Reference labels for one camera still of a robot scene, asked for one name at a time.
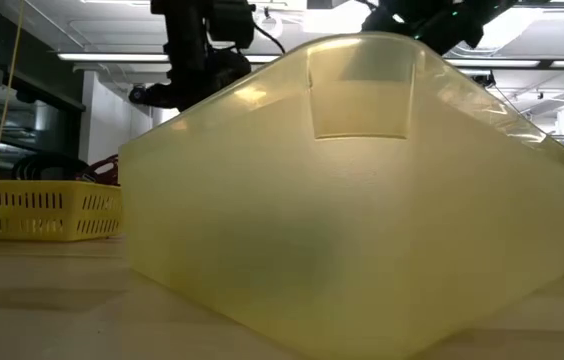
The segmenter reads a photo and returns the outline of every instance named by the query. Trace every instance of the yellow plastic basket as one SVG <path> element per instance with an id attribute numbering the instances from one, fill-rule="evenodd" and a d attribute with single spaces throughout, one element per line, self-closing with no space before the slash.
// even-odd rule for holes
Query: yellow plastic basket
<path id="1" fill-rule="evenodd" d="M 76 241 L 120 233 L 120 188 L 77 181 L 0 181 L 0 239 Z"/>

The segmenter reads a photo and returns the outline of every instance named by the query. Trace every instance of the yellow plastic container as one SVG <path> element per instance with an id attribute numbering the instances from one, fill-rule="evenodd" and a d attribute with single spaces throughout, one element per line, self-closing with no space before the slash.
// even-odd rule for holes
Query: yellow plastic container
<path id="1" fill-rule="evenodd" d="M 0 181 L 0 239 L 76 241 L 120 233 L 120 188 L 77 181 Z"/>
<path id="2" fill-rule="evenodd" d="M 141 273 L 318 359 L 564 275 L 564 147 L 418 42 L 310 43 L 122 147 Z"/>

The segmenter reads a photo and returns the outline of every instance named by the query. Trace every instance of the table surface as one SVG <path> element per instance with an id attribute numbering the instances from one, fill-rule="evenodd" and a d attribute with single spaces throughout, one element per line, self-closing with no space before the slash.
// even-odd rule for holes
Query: table surface
<path id="1" fill-rule="evenodd" d="M 108 239 L 0 242 L 0 359 L 302 357 L 133 272 Z M 415 359 L 563 360 L 564 279 Z"/>

